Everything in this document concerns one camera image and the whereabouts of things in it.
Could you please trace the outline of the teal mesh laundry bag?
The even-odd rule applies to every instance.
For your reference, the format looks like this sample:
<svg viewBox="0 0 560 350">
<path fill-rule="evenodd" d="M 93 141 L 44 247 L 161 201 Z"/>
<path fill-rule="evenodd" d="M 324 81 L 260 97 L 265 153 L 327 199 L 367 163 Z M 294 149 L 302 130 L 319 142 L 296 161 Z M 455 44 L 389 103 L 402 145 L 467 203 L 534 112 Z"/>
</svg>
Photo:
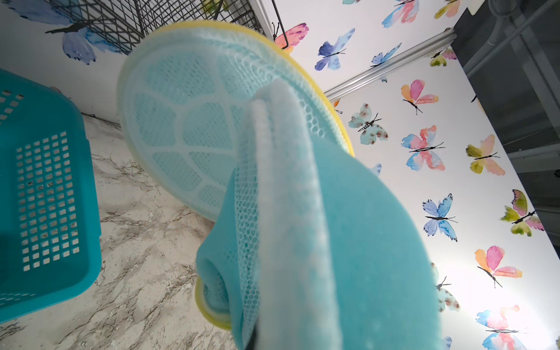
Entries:
<svg viewBox="0 0 560 350">
<path fill-rule="evenodd" d="M 439 349 L 430 259 L 333 105 L 271 40 L 210 20 L 154 31 L 119 75 L 141 166 L 213 221 L 195 301 L 238 349 Z"/>
</svg>

